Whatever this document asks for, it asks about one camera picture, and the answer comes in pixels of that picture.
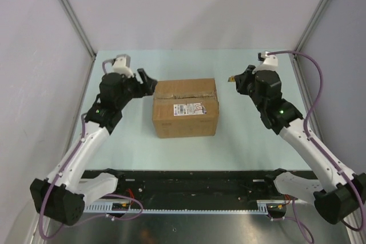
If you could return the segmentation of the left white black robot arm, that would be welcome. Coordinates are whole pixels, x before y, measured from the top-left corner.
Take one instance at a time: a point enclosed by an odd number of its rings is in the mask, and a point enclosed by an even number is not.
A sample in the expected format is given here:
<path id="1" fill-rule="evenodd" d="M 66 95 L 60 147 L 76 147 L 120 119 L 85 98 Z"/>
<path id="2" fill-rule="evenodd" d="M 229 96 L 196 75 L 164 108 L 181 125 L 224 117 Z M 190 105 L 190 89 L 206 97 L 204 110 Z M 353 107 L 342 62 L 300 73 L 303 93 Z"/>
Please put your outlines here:
<path id="1" fill-rule="evenodd" d="M 81 117 L 81 135 L 46 179 L 36 178 L 30 185 L 40 218 L 73 226 L 95 201 L 108 194 L 120 198 L 126 193 L 126 183 L 114 172 L 104 171 L 85 183 L 80 180 L 87 163 L 122 119 L 123 108 L 132 99 L 153 95 L 157 84 L 144 69 L 129 77 L 108 73 L 101 78 L 95 101 Z"/>

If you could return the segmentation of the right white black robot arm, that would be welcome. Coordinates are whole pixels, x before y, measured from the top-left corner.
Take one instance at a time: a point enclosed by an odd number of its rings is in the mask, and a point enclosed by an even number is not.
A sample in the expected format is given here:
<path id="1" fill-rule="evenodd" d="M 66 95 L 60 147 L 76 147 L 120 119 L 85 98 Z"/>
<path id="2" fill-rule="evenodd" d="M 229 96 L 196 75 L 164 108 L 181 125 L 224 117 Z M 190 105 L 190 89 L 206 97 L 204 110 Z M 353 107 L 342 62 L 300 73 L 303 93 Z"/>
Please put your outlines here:
<path id="1" fill-rule="evenodd" d="M 284 169 L 267 175 L 264 193 L 270 199 L 282 194 L 312 204 L 330 224 L 337 224 L 365 204 L 365 173 L 356 174 L 337 159 L 314 135 L 304 130 L 300 111 L 282 98 L 279 75 L 272 70 L 246 70 L 229 77 L 241 95 L 250 97 L 262 123 L 290 144 L 314 172 L 316 179 L 305 179 Z"/>

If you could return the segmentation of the yellow utility knife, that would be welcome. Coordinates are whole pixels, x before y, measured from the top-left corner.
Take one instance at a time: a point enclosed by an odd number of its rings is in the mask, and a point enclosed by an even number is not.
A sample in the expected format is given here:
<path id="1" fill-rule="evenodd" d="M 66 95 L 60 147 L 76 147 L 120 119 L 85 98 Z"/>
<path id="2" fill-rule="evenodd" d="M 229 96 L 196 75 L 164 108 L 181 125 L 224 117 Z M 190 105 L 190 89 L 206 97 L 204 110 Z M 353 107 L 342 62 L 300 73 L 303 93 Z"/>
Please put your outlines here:
<path id="1" fill-rule="evenodd" d="M 235 82 L 235 81 L 236 80 L 235 80 L 235 76 L 234 75 L 228 78 L 228 82 Z"/>

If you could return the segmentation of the brown cardboard express box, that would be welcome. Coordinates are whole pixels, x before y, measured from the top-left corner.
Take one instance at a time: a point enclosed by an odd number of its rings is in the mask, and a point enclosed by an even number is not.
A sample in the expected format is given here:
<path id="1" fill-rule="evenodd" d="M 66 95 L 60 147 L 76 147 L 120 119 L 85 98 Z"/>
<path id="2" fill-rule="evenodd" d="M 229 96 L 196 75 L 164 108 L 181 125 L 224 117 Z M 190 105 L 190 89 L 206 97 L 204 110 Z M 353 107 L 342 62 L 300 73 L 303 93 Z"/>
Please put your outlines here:
<path id="1" fill-rule="evenodd" d="M 214 136 L 220 114 L 215 79 L 159 81 L 152 121 L 159 138 Z"/>

